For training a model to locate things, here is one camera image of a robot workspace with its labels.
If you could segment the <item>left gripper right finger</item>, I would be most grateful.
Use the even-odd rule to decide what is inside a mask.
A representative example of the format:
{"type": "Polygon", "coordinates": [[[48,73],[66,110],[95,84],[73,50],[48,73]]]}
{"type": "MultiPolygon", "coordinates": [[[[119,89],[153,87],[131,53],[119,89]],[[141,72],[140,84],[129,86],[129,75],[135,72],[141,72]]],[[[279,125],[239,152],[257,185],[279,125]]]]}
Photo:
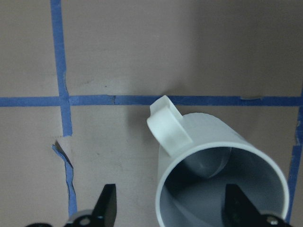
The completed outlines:
{"type": "Polygon", "coordinates": [[[224,212],[231,227],[267,227],[264,217],[236,184],[225,187],[224,212]]]}

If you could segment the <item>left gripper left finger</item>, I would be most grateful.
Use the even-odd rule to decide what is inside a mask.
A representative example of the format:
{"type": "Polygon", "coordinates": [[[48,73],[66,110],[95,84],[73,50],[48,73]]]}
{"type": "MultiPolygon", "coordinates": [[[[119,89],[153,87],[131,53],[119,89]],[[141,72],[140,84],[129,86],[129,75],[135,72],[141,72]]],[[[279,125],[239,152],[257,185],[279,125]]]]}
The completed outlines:
{"type": "Polygon", "coordinates": [[[116,185],[106,184],[93,209],[96,227],[113,227],[116,220],[116,185]]]}

